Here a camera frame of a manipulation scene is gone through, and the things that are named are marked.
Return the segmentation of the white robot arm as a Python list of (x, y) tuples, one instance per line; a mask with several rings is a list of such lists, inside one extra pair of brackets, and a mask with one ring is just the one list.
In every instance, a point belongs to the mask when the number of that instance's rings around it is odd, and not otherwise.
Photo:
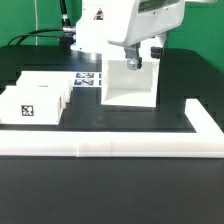
[(167, 32), (181, 25), (185, 0), (83, 0), (73, 50), (101, 54), (106, 45), (124, 48), (128, 68), (140, 69), (142, 41), (157, 38), (164, 46)]

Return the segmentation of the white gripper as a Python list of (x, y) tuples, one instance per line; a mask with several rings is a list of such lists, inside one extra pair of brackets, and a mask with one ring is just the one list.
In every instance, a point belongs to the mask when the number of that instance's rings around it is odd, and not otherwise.
[[(138, 70), (142, 57), (139, 46), (133, 44), (179, 26), (184, 10), (185, 0), (108, 0), (106, 39), (110, 44), (126, 47), (127, 67)], [(151, 48), (153, 59), (160, 59), (162, 54), (161, 47)]]

